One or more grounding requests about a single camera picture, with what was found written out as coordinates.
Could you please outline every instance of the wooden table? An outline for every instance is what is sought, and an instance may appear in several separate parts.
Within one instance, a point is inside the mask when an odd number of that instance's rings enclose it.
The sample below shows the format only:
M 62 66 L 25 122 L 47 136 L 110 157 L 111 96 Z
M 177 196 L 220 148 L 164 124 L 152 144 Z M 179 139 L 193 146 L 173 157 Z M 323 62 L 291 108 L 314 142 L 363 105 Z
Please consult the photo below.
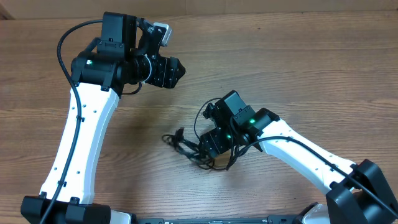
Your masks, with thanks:
M 148 18 L 174 29 L 161 50 L 187 68 L 173 90 L 144 85 L 111 119 L 95 202 L 139 217 L 260 217 L 325 202 L 288 165 L 251 149 L 230 171 L 198 169 L 160 137 L 193 120 L 208 99 L 237 90 L 341 157 L 377 163 L 398 194 L 398 12 L 279 13 Z M 0 22 L 0 222 L 26 223 L 57 153 L 70 87 L 57 62 L 61 35 L 86 19 Z M 72 33 L 73 57 L 101 26 Z M 128 86 L 125 91 L 133 90 Z M 200 119 L 198 131 L 211 129 Z

